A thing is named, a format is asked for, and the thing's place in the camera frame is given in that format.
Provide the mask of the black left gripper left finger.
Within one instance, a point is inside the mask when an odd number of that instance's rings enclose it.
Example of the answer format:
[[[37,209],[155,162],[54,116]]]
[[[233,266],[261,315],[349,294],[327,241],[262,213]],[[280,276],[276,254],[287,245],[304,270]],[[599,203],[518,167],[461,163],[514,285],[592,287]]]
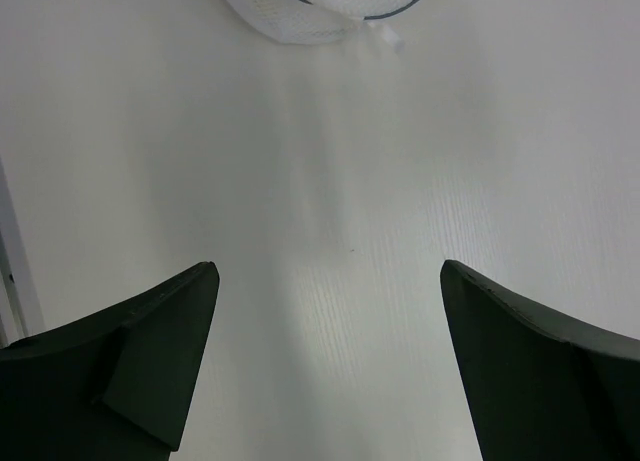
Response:
[[[1,350],[4,460],[167,460],[184,434],[220,276],[200,262]]]

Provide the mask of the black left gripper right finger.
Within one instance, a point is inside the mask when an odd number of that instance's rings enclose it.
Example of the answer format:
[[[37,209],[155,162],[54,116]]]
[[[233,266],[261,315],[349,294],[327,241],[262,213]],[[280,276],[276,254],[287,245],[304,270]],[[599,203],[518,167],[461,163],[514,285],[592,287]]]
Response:
[[[638,459],[638,340],[459,261],[444,262],[440,283],[483,459]]]

